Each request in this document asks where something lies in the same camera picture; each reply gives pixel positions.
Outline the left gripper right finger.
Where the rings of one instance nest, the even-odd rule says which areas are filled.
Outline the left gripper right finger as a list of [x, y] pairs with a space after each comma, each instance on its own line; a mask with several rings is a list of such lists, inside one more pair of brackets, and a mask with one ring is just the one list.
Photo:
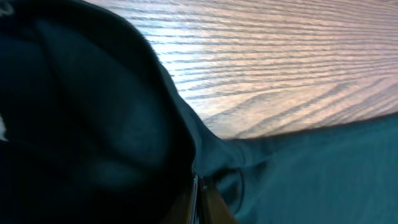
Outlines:
[[200, 224], [238, 224], [209, 177], [200, 179], [198, 222]]

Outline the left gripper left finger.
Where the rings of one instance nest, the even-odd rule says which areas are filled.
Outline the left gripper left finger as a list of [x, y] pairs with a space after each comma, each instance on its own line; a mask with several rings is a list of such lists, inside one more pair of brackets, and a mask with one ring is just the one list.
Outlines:
[[197, 198], [198, 176], [194, 174], [192, 183], [184, 188], [160, 224], [196, 224]]

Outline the black t-shirt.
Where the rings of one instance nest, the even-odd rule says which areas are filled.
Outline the black t-shirt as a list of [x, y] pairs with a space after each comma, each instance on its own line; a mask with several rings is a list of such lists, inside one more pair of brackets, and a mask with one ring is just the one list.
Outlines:
[[216, 137], [141, 33], [84, 1], [1, 2], [1, 222], [161, 223], [198, 176], [238, 223], [396, 223], [397, 115]]

